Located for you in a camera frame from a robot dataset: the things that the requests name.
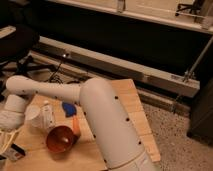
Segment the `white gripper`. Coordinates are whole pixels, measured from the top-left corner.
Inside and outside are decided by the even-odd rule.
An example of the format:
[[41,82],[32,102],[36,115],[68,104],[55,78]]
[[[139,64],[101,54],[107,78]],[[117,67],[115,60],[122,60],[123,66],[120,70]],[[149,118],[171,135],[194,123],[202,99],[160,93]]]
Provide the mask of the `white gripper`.
[[24,121],[25,116],[23,113],[7,110],[0,112],[0,154],[3,154],[16,140],[19,130],[15,129],[19,129]]

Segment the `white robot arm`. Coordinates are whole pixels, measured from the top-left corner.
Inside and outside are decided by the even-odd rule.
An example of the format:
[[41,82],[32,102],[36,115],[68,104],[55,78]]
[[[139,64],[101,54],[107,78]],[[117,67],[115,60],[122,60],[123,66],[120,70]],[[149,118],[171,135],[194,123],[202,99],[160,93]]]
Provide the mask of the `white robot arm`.
[[34,95],[79,105],[109,171],[156,171],[124,105],[109,81],[82,84],[39,82],[15,75],[7,79],[9,96],[0,110],[0,155],[12,145],[25,122]]

